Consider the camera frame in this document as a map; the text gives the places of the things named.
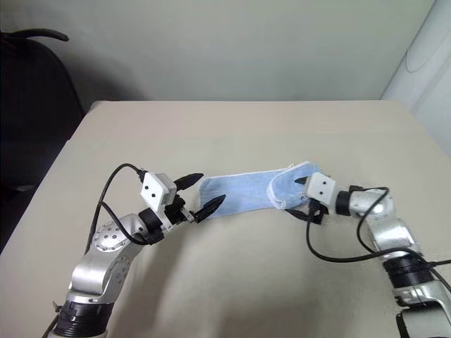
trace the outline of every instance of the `beige table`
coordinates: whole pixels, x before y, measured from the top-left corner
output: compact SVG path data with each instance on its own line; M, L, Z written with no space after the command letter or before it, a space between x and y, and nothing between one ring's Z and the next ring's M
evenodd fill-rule
M401 105L351 102L100 102L65 145L0 256L3 338L40 337L62 303L110 172L131 162L173 179L320 164L342 184L387 185L426 257L451 256L451 162ZM124 171L106 200L141 211ZM190 206L196 189L183 192ZM102 214L102 221L108 220ZM356 221L313 229L322 252L362 254ZM136 258L110 337L398 337L379 261L313 257L305 223L275 209L180 227ZM440 268L451 279L451 270Z

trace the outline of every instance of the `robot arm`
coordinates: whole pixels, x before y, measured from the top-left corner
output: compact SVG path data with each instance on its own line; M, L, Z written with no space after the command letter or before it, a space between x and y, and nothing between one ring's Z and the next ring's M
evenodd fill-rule
M315 173L307 180L306 193L339 215L361 218L385 191L360 187L344 190L329 177ZM411 230L396 217L390 194L372 208L365 221L377 251L404 247L422 255ZM397 304L407 307L397 315L401 338L451 337L451 300L427 263L404 251L388 253L381 260Z
M161 241L174 225L201 222L226 197L216 197L194 213L184 208L185 201L177 191L192 186L202 174L191 174L174 182L165 174L142 175L141 195L149 208L97 228L88 252L73 271L66 302L48 337L106 337L114 302L143 244Z

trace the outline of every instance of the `blue cloth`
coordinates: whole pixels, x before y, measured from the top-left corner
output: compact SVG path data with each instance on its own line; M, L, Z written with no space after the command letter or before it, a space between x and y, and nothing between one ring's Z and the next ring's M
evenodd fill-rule
M319 171L310 162L279 170L207 177L199 186L200 204L226 195L210 217L232 215L263 208L294 208L307 201L304 185L294 182Z

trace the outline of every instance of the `black cable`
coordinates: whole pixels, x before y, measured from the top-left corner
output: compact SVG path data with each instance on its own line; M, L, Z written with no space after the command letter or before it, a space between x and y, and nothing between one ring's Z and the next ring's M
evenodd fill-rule
M106 191L110 187L110 184L111 184L111 181L113 180L113 178L123 168L132 168L138 175L140 175L140 173L142 172L140 169L135 167L133 164L124 163L124 164L121 164L120 166L118 166L111 173L110 177L108 178L108 180L105 183L104 189L102 190L102 192L100 194L99 201L97 202L96 211L94 212L94 217L93 217L92 223L91 223L91 228L89 229L89 235L88 235L88 238L87 238L85 253L87 253L89 251L89 248L91 247L92 238L93 238L93 236L94 236L94 234L96 232L96 228L97 228L97 221L99 220L101 203L104 201L104 198L105 198L105 195L106 195Z
M380 257L380 256L386 255L388 253L391 254L392 252L396 252L396 251L404 251L404 252L407 252L407 253L413 255L414 257L418 258L420 261L422 261L428 265L428 261L426 259L424 259L422 255L420 255L416 251L413 251L409 248L404 248L404 247L381 250L381 251L377 251L377 252L373 252L373 253L368 253L367 255L356 256L356 257L336 258L336 257L325 256L325 255L317 252L311 245L310 224L311 224L312 218L313 218L313 212L311 211L311 212L309 212L309 220L307 221L307 228L306 228L306 232L305 232L307 246L308 246L310 252L312 252L316 257L322 259L323 261L332 262L332 263L361 262L361 261L366 261L366 260L369 260L372 258ZM451 285L446 281L446 279L443 278L443 276L440 273L438 273L437 270L434 269L433 267L428 265L428 269L437 277L437 279L439 279L443 283L443 286L451 293Z
M368 252L375 252L372 248L370 248L369 246L367 246L365 244L365 242L362 239L362 236L360 234L360 231L362 229L362 225L364 224L364 221L366 220L366 218L368 217L368 215L370 214L370 212L374 209L374 207L376 207L390 192L390 190L387 187L379 187L379 188L369 188L369 189L364 189L364 191L366 190L371 190L371 189L379 189L379 190L385 190L385 192L378 198L376 199L376 201L368 208L368 210L365 212L365 214L363 215L362 218L360 218L359 224L357 225L357 239L359 240L359 243L368 251Z
M54 329L56 323L58 322L58 319L59 319L59 313L51 321L51 323L48 326L47 330L45 330L44 334L42 335L42 338L47 338L49 336L49 333Z
M108 204L105 202L100 202L100 205L104 207L106 212L113 218L114 223L118 226L118 228L121 230L121 232L133 243L138 245L148 245L146 241L140 241L138 239L135 239L131 234L127 232L127 230L122 225L121 221L119 220L118 216L111 210Z

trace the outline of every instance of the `white wall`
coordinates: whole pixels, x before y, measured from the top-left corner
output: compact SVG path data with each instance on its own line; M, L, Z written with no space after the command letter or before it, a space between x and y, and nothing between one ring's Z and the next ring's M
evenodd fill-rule
M97 99L379 99L431 1L1 0Z
M383 99L404 103L451 157L451 1L434 3Z

